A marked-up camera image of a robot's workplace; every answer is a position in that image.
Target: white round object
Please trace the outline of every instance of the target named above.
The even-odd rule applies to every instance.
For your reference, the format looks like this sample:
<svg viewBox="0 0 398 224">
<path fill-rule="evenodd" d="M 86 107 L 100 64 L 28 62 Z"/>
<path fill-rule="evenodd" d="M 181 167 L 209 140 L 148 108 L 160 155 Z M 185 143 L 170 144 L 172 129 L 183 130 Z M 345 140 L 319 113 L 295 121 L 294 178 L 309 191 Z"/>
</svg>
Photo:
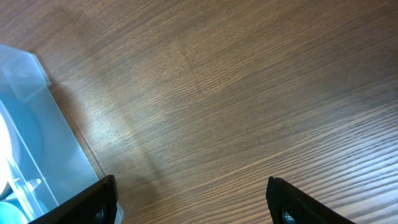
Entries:
<svg viewBox="0 0 398 224">
<path fill-rule="evenodd" d="M 8 180 L 10 179 L 10 171 L 7 163 L 7 158 L 14 159 L 16 163 L 19 162 L 19 148 L 16 146 L 16 132 L 13 128 L 8 128 L 6 120 L 7 114 L 0 110 L 0 197 L 9 191 Z"/>
<path fill-rule="evenodd" d="M 15 205 L 0 202 L 0 223 L 25 224 L 28 220 L 24 213 Z"/>
</svg>

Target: wood grain surface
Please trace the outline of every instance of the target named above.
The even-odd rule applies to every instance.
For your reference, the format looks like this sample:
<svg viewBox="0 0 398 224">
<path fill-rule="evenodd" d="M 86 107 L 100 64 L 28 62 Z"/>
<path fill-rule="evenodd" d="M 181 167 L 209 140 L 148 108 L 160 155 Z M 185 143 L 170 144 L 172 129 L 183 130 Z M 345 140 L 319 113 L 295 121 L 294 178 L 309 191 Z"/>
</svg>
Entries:
<svg viewBox="0 0 398 224">
<path fill-rule="evenodd" d="M 398 223 L 395 0 L 5 0 L 124 223 L 270 223 L 282 177 Z"/>
</svg>

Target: light blue plastic container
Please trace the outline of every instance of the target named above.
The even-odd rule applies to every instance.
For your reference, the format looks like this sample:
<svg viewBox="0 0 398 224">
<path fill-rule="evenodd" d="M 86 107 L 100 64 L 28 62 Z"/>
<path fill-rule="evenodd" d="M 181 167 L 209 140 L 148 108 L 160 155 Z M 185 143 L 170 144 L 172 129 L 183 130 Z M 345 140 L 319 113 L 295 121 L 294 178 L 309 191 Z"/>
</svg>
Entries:
<svg viewBox="0 0 398 224">
<path fill-rule="evenodd" d="M 4 123 L 7 132 L 0 133 L 0 168 L 7 171 L 0 179 L 7 179 L 28 221 L 98 181 L 49 85 L 36 56 L 0 45 L 0 131 Z M 122 219 L 118 205 L 115 223 Z"/>
</svg>

